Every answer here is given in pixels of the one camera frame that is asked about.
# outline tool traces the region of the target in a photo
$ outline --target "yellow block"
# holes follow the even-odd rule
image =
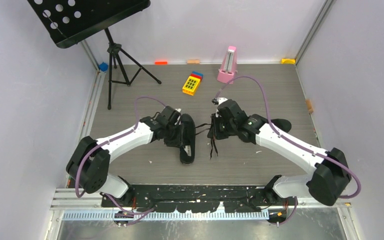
[[[201,79],[189,76],[187,81],[183,85],[183,92],[188,95],[195,95],[196,90],[198,90],[199,85],[201,84]]]
[[[295,59],[290,59],[290,58],[282,58],[280,61],[281,64],[295,64],[296,61]]]

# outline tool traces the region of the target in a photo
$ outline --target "black music stand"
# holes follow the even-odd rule
[[[141,70],[144,70],[158,84],[161,81],[124,51],[120,44],[114,43],[108,27],[150,6],[150,0],[28,0],[42,21],[56,46],[66,49],[102,30],[109,41],[109,97],[111,109],[112,83],[130,86]],[[128,79],[119,52],[139,66],[131,80]],[[112,80],[112,60],[114,68],[120,66],[125,81]]]

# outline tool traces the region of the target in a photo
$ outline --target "small wooden block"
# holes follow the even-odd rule
[[[187,64],[200,64],[201,61],[199,59],[189,59],[187,60]]]
[[[311,104],[310,99],[306,99],[306,100],[305,100],[305,103],[307,104],[308,113],[309,113],[309,114],[313,113],[314,110],[312,109],[312,104]]]

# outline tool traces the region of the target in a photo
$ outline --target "red block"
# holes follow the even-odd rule
[[[197,78],[197,79],[200,79],[200,80],[202,80],[202,77],[201,76],[199,76],[199,75],[196,75],[196,74],[190,74],[190,76],[192,76],[192,77],[195,77],[195,78]]]

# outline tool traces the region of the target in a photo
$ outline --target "white wall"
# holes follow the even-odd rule
[[[0,240],[43,239],[95,70],[59,49],[26,0],[0,0]]]
[[[116,43],[143,64],[222,61],[236,46],[241,63],[295,58],[324,0],[152,0],[142,12],[110,27]],[[108,63],[102,31],[88,40]]]
[[[298,72],[325,147],[361,179],[365,239],[384,239],[384,1],[336,1]]]

